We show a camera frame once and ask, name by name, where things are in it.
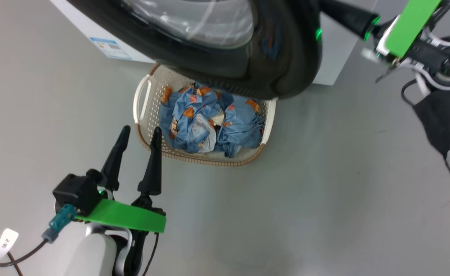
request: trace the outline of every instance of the green mounting plate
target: green mounting plate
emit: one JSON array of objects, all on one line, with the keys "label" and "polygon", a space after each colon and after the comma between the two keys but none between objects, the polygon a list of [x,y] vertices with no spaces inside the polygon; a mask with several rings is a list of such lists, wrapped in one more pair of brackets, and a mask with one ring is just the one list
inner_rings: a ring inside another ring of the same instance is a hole
[{"label": "green mounting plate", "polygon": [[391,31],[385,47],[403,58],[442,0],[410,0]]},{"label": "green mounting plate", "polygon": [[88,217],[75,218],[85,222],[154,233],[163,233],[167,222],[167,218],[163,215],[107,199],[102,199]]}]

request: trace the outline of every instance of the plastic laundry basket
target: plastic laundry basket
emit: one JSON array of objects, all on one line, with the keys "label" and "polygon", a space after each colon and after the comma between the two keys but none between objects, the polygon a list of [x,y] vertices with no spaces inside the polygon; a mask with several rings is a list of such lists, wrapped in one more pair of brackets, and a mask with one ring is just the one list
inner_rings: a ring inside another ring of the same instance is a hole
[{"label": "plastic laundry basket", "polygon": [[[141,80],[134,95],[133,117],[138,140],[146,149],[150,149],[153,131],[159,126],[160,98],[164,94],[165,87],[170,86],[175,92],[193,82],[195,81],[158,63]],[[141,105],[141,97],[143,95],[145,99],[143,105]],[[182,150],[172,148],[165,138],[162,139],[162,155],[181,161],[210,166],[243,166],[249,164],[257,159],[265,148],[271,134],[275,111],[276,100],[260,101],[260,113],[265,120],[264,133],[260,145],[256,149],[242,148],[233,158],[225,157],[223,152],[188,154]]]}]

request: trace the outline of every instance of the cable label tag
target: cable label tag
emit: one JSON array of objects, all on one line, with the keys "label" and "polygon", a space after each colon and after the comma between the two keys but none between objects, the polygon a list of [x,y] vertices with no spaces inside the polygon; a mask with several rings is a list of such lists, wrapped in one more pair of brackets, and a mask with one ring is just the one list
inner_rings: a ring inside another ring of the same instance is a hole
[{"label": "cable label tag", "polygon": [[9,253],[13,244],[19,237],[19,233],[11,229],[5,229],[2,237],[0,237],[0,259]]}]

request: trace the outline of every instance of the white label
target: white label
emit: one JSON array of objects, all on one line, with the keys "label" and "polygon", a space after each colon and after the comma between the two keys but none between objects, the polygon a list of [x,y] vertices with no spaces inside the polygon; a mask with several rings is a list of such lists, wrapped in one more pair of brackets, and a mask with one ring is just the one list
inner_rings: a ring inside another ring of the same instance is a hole
[{"label": "white label", "polygon": [[119,58],[131,60],[131,57],[114,40],[90,37],[90,40],[103,52],[108,58]]},{"label": "white label", "polygon": [[13,244],[19,237],[19,233],[11,229],[5,229],[2,237],[0,237],[0,259],[9,253]]}]

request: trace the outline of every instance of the black sleeve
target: black sleeve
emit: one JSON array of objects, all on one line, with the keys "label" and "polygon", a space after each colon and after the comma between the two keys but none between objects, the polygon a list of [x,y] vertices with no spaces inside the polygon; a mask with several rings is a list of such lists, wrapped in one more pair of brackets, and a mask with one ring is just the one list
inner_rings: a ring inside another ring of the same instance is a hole
[{"label": "black sleeve", "polygon": [[444,159],[450,150],[450,91],[434,91],[414,106],[429,143]]}]

